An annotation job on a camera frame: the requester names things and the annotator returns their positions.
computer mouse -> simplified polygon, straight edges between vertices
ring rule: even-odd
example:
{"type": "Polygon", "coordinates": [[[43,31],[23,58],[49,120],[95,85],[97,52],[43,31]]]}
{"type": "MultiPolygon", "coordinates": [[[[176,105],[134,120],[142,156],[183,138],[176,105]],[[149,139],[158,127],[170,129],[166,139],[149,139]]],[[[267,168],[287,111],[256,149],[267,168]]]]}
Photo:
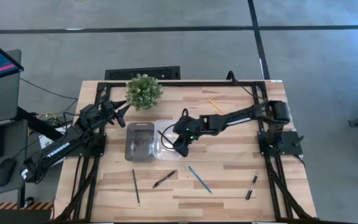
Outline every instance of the computer mouse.
{"type": "Polygon", "coordinates": [[[16,160],[8,158],[0,163],[0,187],[3,187],[11,180],[13,170],[16,166],[16,160]]]}

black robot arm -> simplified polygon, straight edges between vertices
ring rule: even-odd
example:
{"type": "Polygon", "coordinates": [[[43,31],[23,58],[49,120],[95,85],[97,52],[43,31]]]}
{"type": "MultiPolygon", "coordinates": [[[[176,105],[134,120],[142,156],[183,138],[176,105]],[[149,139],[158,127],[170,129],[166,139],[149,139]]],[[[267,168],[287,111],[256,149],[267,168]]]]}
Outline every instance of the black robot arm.
{"type": "Polygon", "coordinates": [[[85,106],[81,111],[76,123],[68,128],[65,134],[54,141],[45,149],[32,154],[27,158],[20,173],[27,183],[38,184],[48,171],[48,168],[73,151],[85,147],[92,150],[94,147],[103,147],[103,133],[94,133],[94,130],[107,123],[114,124],[116,120],[123,128],[125,127],[124,115],[129,105],[117,110],[126,101],[113,102],[104,95],[96,105],[85,106]]]}
{"type": "Polygon", "coordinates": [[[258,105],[219,115],[201,115],[195,119],[188,115],[188,110],[182,111],[181,118],[173,126],[173,132],[179,137],[173,143],[173,148],[183,157],[188,155],[188,145],[204,134],[215,136],[227,127],[251,120],[261,119],[269,125],[272,134],[271,145],[279,147],[283,126],[290,122],[288,106],[282,101],[266,101],[258,105]]]}

blue pen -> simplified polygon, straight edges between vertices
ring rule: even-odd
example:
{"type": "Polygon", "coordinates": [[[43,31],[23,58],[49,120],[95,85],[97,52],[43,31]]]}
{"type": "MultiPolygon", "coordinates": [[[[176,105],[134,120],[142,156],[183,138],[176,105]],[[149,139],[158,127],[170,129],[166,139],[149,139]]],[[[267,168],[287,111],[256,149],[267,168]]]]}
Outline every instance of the blue pen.
{"type": "Polygon", "coordinates": [[[201,180],[201,178],[196,174],[196,171],[194,171],[193,168],[191,168],[190,166],[189,166],[189,169],[190,169],[190,171],[197,177],[197,179],[203,184],[203,186],[205,187],[205,189],[206,189],[211,195],[214,195],[214,194],[212,194],[212,191],[209,189],[209,187],[204,183],[204,181],[201,180]]]}

potted plant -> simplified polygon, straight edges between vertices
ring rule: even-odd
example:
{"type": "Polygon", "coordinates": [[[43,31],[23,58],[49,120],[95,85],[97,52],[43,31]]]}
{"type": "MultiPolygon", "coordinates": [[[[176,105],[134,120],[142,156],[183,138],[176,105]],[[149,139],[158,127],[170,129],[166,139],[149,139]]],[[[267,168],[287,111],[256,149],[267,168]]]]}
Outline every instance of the potted plant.
{"type": "Polygon", "coordinates": [[[157,105],[157,99],[161,98],[163,93],[162,86],[158,84],[158,80],[149,77],[146,74],[137,74],[127,86],[127,102],[134,106],[137,111],[140,109],[150,109],[157,105]]]}

wooden tabletop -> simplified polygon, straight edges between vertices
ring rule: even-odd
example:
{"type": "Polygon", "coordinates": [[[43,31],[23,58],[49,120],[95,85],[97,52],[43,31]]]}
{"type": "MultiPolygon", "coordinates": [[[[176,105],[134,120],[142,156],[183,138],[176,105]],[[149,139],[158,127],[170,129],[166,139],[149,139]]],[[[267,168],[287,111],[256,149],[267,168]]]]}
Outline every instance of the wooden tabletop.
{"type": "MultiPolygon", "coordinates": [[[[83,82],[77,112],[94,103],[97,84],[97,81],[83,82]]],[[[266,87],[270,100],[287,100],[282,82],[266,81],[266,87]]],[[[178,119],[183,108],[188,108],[190,116],[194,118],[201,114],[214,114],[216,108],[208,99],[212,99],[225,113],[254,104],[253,98],[238,86],[163,87],[163,90],[158,107],[146,111],[136,111],[131,107],[124,117],[126,124],[178,119]]],[[[114,87],[111,96],[114,101],[125,100],[125,88],[114,87]]],[[[293,125],[290,123],[285,127],[291,129],[293,125]]],[[[264,157],[259,153],[257,131],[257,122],[249,121],[228,127],[217,136],[200,137],[199,141],[190,145],[188,157],[178,161],[131,163],[124,158],[126,128],[108,124],[108,140],[104,156],[100,160],[91,221],[274,220],[264,157]],[[201,185],[188,166],[194,168],[210,187],[213,195],[201,185]],[[132,169],[136,172],[140,206],[136,200],[132,169]],[[175,169],[178,170],[175,175],[152,189],[156,181],[175,169]],[[259,173],[259,178],[254,192],[250,200],[245,200],[256,173],[259,173]]],[[[315,216],[303,164],[294,156],[282,156],[282,160],[289,191],[307,213],[315,216]]],[[[77,161],[78,158],[64,161],[55,199],[55,216],[61,214],[70,202],[77,161]]],[[[284,217],[282,195],[279,190],[277,192],[284,217]]],[[[85,215],[87,194],[86,192],[83,197],[80,217],[85,215]]]]}

